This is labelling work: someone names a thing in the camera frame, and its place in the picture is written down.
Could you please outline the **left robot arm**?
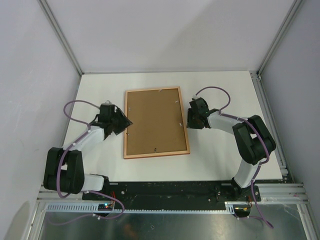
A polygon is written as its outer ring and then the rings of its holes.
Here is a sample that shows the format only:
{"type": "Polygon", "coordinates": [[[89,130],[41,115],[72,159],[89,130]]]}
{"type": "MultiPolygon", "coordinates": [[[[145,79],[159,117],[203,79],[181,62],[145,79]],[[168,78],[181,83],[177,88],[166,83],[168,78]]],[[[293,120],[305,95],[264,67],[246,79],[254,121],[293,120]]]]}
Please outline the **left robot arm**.
{"type": "Polygon", "coordinates": [[[68,115],[70,120],[86,125],[86,129],[70,143],[52,147],[47,153],[43,187],[56,191],[60,198],[90,191],[100,200],[110,196],[111,188],[105,184],[108,178],[85,173],[83,158],[109,135],[119,135],[133,123],[118,106],[110,102],[101,104],[98,109],[99,113],[90,122],[68,115]]]}

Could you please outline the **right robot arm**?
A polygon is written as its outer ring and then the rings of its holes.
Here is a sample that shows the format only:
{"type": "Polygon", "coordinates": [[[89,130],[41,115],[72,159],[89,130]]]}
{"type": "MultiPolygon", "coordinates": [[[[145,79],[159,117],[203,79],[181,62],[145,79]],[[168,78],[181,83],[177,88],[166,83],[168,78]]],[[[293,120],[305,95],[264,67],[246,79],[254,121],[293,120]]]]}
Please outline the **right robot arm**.
{"type": "Polygon", "coordinates": [[[187,110],[187,128],[202,130],[216,129],[232,134],[235,138],[241,163],[229,186],[223,187],[235,200],[242,201],[276,149],[276,142],[262,118],[253,115],[249,118],[236,117],[209,109],[202,97],[193,97],[187,110]]]}

